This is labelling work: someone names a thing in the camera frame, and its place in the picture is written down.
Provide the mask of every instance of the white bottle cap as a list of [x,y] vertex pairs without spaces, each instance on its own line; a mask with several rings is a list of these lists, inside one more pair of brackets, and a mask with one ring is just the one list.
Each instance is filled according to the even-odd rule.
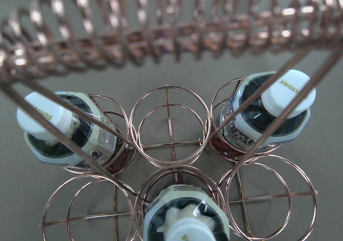
[[[33,92],[25,97],[35,109],[49,120],[62,133],[66,134],[72,122],[72,112],[46,98],[38,92]],[[55,140],[49,131],[37,123],[33,118],[21,109],[17,110],[17,121],[19,126],[27,133],[41,140]]]
[[[261,98],[264,108],[273,116],[278,117],[289,105],[298,92],[309,81],[309,76],[297,70],[287,71],[280,79],[262,93]],[[293,118],[306,111],[316,98],[313,89],[304,100],[290,113],[288,118]]]
[[212,231],[196,218],[182,218],[168,230],[166,241],[215,241]]

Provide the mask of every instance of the metal coil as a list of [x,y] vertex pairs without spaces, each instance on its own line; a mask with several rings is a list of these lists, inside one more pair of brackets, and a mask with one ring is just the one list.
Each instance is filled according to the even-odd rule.
[[[66,1],[33,0],[29,9],[17,9],[1,21],[1,84],[108,64],[120,67],[127,60],[141,64],[148,55],[158,61],[173,53],[179,59],[184,51],[199,58],[204,50],[218,57],[224,50],[239,55],[303,46],[327,49],[340,45],[343,37],[343,0],[194,0],[190,21],[180,21],[186,9],[183,0],[135,0],[138,28],[129,22],[124,0]],[[148,1],[157,1],[156,10]],[[68,6],[79,15],[71,18]],[[45,7],[62,39],[44,16]],[[84,37],[73,28],[78,17]]]

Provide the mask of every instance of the plastic bottle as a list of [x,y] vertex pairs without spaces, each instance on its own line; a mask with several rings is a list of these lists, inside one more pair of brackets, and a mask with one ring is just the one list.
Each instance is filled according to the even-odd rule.
[[151,203],[144,218],[144,241],[228,241],[229,221],[200,188],[172,185]]
[[[275,72],[263,72],[248,76],[223,108],[219,123],[236,111]],[[309,77],[298,70],[287,71],[251,105],[238,114],[223,129],[222,135],[237,150],[246,152],[258,140],[269,125],[282,113]],[[257,153],[268,152],[277,144],[296,138],[310,118],[310,106],[316,97],[313,89],[293,110],[287,120],[259,147]]]
[[[76,92],[56,92],[55,94],[102,121],[111,129],[116,130],[113,123],[86,94]],[[25,100],[101,165],[109,161],[122,145],[122,142],[115,135],[79,118],[38,92],[27,95]],[[69,168],[77,171],[90,168],[81,157],[65,147],[21,109],[17,110],[17,121],[25,131],[24,139],[27,145],[40,161],[68,165]]]

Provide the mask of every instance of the bottle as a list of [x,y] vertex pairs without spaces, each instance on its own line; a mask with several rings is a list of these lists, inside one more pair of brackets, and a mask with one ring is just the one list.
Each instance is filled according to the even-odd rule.
[[[76,92],[55,94],[116,130],[110,119],[86,94]],[[117,136],[78,117],[38,92],[30,93],[25,100],[100,165],[104,165],[114,157],[122,145]],[[70,151],[21,109],[17,110],[17,121],[24,130],[25,142],[40,161],[67,165],[69,169],[75,171],[90,170],[90,166],[80,156]]]
[[229,220],[200,188],[172,185],[144,217],[144,241],[228,241]]
[[[219,123],[236,111],[275,71],[248,76],[229,102],[222,109]],[[272,86],[238,114],[223,129],[221,134],[234,148],[247,152],[270,124],[289,105],[310,78],[298,70],[289,70]],[[291,112],[285,122],[260,146],[256,153],[266,153],[276,145],[295,139],[310,118],[310,106],[316,97],[313,89]]]

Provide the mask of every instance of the copper wire bottle carrier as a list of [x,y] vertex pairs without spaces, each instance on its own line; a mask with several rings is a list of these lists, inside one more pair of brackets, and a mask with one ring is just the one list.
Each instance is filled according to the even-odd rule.
[[[150,1],[155,1],[155,11],[151,10],[151,8],[148,9]],[[131,227],[127,240],[134,240],[136,237],[141,236],[140,232],[137,233],[137,230],[134,228],[135,226],[140,226],[140,215],[144,214],[147,203],[151,201],[145,200],[146,197],[144,198],[145,194],[142,194],[142,191],[136,193],[116,176],[113,176],[105,168],[92,161],[89,155],[85,154],[76,144],[70,142],[66,136],[38,114],[19,94],[14,83],[21,83],[25,87],[38,91],[78,116],[106,129],[124,141],[129,149],[137,149],[155,166],[161,168],[157,171],[158,173],[166,170],[166,174],[172,173],[174,180],[177,180],[178,174],[185,172],[196,177],[206,174],[193,166],[183,165],[182,163],[189,164],[194,162],[200,156],[208,141],[218,138],[219,131],[226,123],[244,110],[286,71],[306,59],[313,50],[326,50],[329,52],[329,55],[319,65],[318,69],[311,76],[310,81],[298,93],[296,98],[270,125],[264,135],[259,140],[256,140],[250,151],[240,156],[239,159],[233,156],[234,167],[223,175],[221,181],[216,183],[214,189],[208,190],[210,195],[213,195],[213,190],[215,190],[216,196],[213,197],[214,199],[223,197],[224,203],[222,206],[230,217],[232,224],[230,227],[234,233],[246,240],[273,238],[286,227],[289,221],[288,214],[284,224],[275,233],[264,238],[254,237],[249,232],[244,205],[248,201],[263,198],[247,199],[242,194],[241,200],[230,201],[227,190],[233,177],[236,178],[237,185],[241,186],[239,169],[243,166],[250,167],[249,165],[251,164],[258,164],[258,161],[264,157],[286,163],[300,173],[308,184],[309,190],[304,191],[304,193],[292,193],[281,175],[271,167],[259,164],[260,167],[274,173],[285,188],[285,194],[270,196],[264,199],[286,197],[289,201],[290,212],[292,207],[291,197],[297,195],[311,196],[314,205],[314,216],[304,235],[299,238],[299,240],[305,240],[313,230],[317,214],[316,191],[309,178],[298,166],[286,159],[276,155],[260,155],[256,157],[254,152],[282,124],[310,90],[326,77],[341,58],[343,51],[341,48],[343,38],[341,31],[343,27],[343,0],[212,0],[210,9],[207,8],[206,1],[208,0],[194,0],[191,8],[193,11],[192,19],[183,21],[181,20],[182,12],[185,10],[183,0],[134,0],[138,8],[137,18],[139,27],[136,28],[128,20],[125,0],[68,0],[68,3],[66,0],[32,0],[29,9],[18,9],[10,14],[8,19],[2,19],[0,29],[0,89],[14,104],[21,107],[54,134],[73,153],[82,157],[99,174],[80,175],[69,181],[73,182],[88,177],[92,181],[99,179],[107,180],[113,184],[115,190],[121,190],[125,197],[134,197],[132,199],[135,199],[136,202],[133,203],[132,199],[128,198],[128,211],[122,213],[131,217]],[[56,18],[61,39],[56,37],[56,33],[49,26],[49,22],[46,21],[43,7]],[[79,16],[83,19],[82,27],[87,33],[86,36],[78,36],[75,29],[73,29],[73,16],[68,13],[69,7],[76,9]],[[101,25],[104,26],[105,32],[99,31],[99,22],[94,17],[96,14],[101,16]],[[155,16],[154,22],[149,17],[151,15]],[[175,137],[171,131],[170,124],[168,125],[170,142],[159,144],[171,147],[172,158],[170,162],[154,160],[145,152],[144,148],[146,147],[140,143],[140,125],[132,123],[135,109],[139,107],[141,100],[134,107],[130,120],[126,118],[125,113],[121,114],[121,117],[124,117],[128,124],[127,132],[121,134],[103,125],[100,121],[82,112],[77,107],[68,104],[37,82],[37,80],[42,78],[67,75],[71,72],[84,72],[90,68],[99,70],[107,65],[122,67],[126,61],[132,61],[137,65],[141,65],[144,62],[144,58],[148,56],[151,56],[158,62],[164,54],[174,54],[175,60],[179,60],[183,53],[191,52],[194,54],[195,59],[197,59],[207,50],[211,51],[215,58],[224,56],[228,51],[238,58],[246,51],[254,54],[260,54],[264,51],[288,51],[292,52],[293,56],[252,97],[247,99],[239,110],[228,117],[221,126],[216,126],[213,123],[213,109],[216,103],[212,103],[211,108],[208,109],[200,97],[192,91],[181,87],[161,88],[161,90],[165,91],[176,88],[184,90],[185,93],[191,93],[198,99],[199,103],[204,105],[203,108],[208,116],[207,119],[199,121],[202,128],[202,134],[200,137],[197,137],[200,149],[190,155],[189,158],[180,162],[178,162],[177,157],[173,153],[173,147],[177,144],[174,141]],[[161,106],[169,109],[172,103],[168,101],[168,92],[166,92],[166,101]],[[179,104],[177,106],[186,110],[190,108],[187,104]],[[150,113],[156,110],[158,108],[151,108]],[[194,111],[194,115],[197,119],[200,118],[198,112]],[[63,184],[56,192],[58,193],[66,184]],[[219,189],[222,186],[226,186],[224,193]],[[83,188],[76,190],[76,196],[82,190]],[[46,215],[55,194],[49,199],[44,215]],[[230,213],[229,204],[231,202],[240,202],[242,205],[242,215],[244,221],[246,221],[244,225],[245,231],[239,229]],[[139,211],[134,212],[133,208],[139,209]],[[119,214],[121,213],[114,211],[107,216],[117,219]],[[68,217],[62,220],[62,223],[68,224],[71,220]],[[44,235],[45,228],[59,223],[61,222],[46,222],[45,216],[43,216],[43,240],[48,240]],[[118,227],[114,227],[114,229],[115,240],[118,240]]]

